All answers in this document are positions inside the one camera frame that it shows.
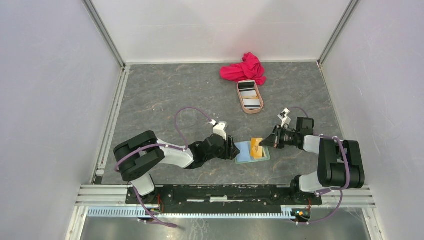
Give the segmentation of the green card holder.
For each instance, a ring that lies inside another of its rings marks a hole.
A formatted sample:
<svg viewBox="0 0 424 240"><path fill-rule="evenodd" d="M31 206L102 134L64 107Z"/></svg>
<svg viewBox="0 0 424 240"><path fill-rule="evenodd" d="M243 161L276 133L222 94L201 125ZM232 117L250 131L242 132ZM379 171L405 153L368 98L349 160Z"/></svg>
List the green card holder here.
<svg viewBox="0 0 424 240"><path fill-rule="evenodd" d="M268 148L262 149L261 158L254 158L253 156L251 156L250 141L236 142L235 146L240 150L240 153L236 156L234 160L237 165L264 162L271 159L271 155Z"/></svg>

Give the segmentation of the gold VIP credit card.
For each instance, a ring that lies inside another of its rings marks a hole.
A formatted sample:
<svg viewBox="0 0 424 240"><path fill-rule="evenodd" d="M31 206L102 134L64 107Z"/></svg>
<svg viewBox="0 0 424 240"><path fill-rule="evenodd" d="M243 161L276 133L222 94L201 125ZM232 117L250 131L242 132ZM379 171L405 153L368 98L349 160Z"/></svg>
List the gold VIP credit card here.
<svg viewBox="0 0 424 240"><path fill-rule="evenodd" d="M264 157L264 150L261 146L263 138L252 138L250 141L250 156L255 160Z"/></svg>

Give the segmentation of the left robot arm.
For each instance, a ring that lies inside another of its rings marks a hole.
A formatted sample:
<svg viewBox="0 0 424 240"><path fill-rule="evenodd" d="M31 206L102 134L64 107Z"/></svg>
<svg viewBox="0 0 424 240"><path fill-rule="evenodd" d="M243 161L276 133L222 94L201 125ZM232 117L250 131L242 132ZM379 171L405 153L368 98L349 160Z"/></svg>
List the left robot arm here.
<svg viewBox="0 0 424 240"><path fill-rule="evenodd" d="M113 149L114 170L125 182L130 182L145 204L153 203L157 190L149 171L158 164L174 165L194 170L213 159L233 160L241 151L233 138L213 133L203 141L183 146L165 142L151 130L145 131Z"/></svg>

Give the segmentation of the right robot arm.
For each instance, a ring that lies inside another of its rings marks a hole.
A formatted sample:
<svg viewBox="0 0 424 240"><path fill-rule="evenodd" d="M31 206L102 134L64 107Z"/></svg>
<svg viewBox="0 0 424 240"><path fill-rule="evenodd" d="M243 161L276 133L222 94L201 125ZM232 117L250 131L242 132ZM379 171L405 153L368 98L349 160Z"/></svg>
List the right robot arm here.
<svg viewBox="0 0 424 240"><path fill-rule="evenodd" d="M293 146L317 155L316 171L298 175L290 183L288 196L295 204L302 204L309 194L319 197L333 191L360 189L365 184L359 143L337 136L317 135L314 126L313 118L298 117L295 128L277 125L272 134L259 143L261 147L274 149Z"/></svg>

